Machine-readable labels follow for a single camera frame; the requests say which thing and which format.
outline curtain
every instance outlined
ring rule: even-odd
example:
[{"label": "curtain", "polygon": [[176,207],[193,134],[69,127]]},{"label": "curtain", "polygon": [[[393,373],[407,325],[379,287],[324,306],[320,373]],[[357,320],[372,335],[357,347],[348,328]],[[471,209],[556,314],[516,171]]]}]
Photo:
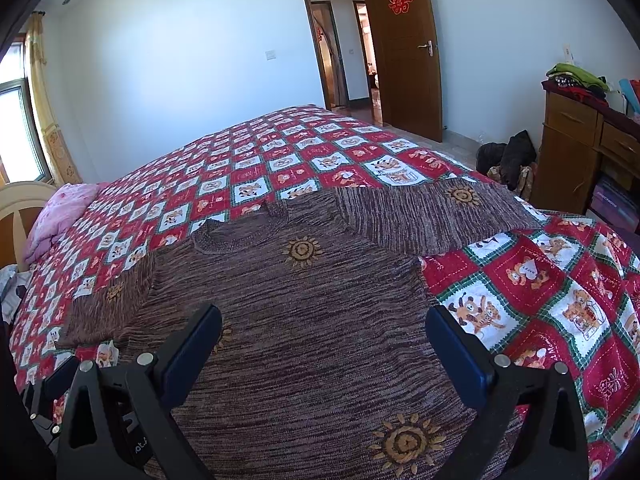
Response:
[{"label": "curtain", "polygon": [[42,14],[39,12],[34,12],[27,22],[25,43],[25,58],[28,62],[28,66],[25,69],[31,91],[33,118],[35,119],[49,171],[57,186],[80,184],[82,180],[78,175],[76,165],[71,160],[71,155],[69,155],[69,151],[66,148],[65,139],[53,115],[49,97],[47,96],[47,88],[44,81],[44,66],[47,61],[44,57],[42,46]]},{"label": "curtain", "polygon": [[0,187],[9,182],[9,177],[4,170],[4,164],[2,163],[2,157],[0,156]]}]

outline black bag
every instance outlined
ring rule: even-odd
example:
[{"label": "black bag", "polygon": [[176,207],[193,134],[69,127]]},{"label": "black bag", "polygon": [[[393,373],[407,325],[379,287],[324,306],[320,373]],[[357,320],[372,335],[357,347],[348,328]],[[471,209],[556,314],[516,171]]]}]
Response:
[{"label": "black bag", "polygon": [[476,156],[476,171],[486,175],[492,167],[500,166],[502,154],[506,147],[507,145],[503,142],[500,144],[489,142],[480,146],[478,156]]},{"label": "black bag", "polygon": [[509,139],[500,162],[500,176],[502,183],[513,191],[518,186],[520,167],[528,166],[536,160],[536,149],[533,147],[529,133],[522,130]]}]

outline wooden door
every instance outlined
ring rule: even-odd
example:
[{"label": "wooden door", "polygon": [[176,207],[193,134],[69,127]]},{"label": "wooden door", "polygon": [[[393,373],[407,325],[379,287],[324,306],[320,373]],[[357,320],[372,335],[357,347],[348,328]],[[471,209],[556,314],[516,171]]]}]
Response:
[{"label": "wooden door", "polygon": [[347,79],[331,2],[311,2],[311,15],[316,26],[331,107],[348,106]]},{"label": "wooden door", "polygon": [[365,1],[385,123],[441,142],[440,57],[431,0]]},{"label": "wooden door", "polygon": [[584,214],[600,164],[590,146],[545,126],[530,202],[540,209]]}]

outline drawer handle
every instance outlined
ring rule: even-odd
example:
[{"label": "drawer handle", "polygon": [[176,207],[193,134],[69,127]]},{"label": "drawer handle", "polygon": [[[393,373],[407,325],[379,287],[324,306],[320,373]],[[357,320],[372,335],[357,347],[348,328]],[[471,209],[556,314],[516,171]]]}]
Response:
[{"label": "drawer handle", "polygon": [[634,150],[631,146],[627,146],[627,145],[626,145],[624,142],[622,142],[621,140],[617,140],[617,139],[616,139],[616,142],[617,142],[620,146],[622,146],[625,150],[627,150],[628,152],[631,152],[631,153],[635,153],[635,152],[636,152],[636,150]]},{"label": "drawer handle", "polygon": [[573,121],[574,123],[584,124],[584,122],[582,122],[580,119],[578,119],[577,117],[572,116],[571,114],[568,114],[567,112],[560,112],[560,114],[565,116],[570,121]]}]

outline wall socket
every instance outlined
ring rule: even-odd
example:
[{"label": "wall socket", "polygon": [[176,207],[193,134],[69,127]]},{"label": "wall socket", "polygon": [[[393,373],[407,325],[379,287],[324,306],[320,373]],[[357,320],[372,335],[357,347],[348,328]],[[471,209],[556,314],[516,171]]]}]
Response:
[{"label": "wall socket", "polygon": [[568,63],[570,65],[575,64],[574,54],[572,54],[572,52],[571,52],[571,45],[569,45],[568,43],[565,43],[562,46],[562,52],[564,53],[564,62],[565,63]]}]

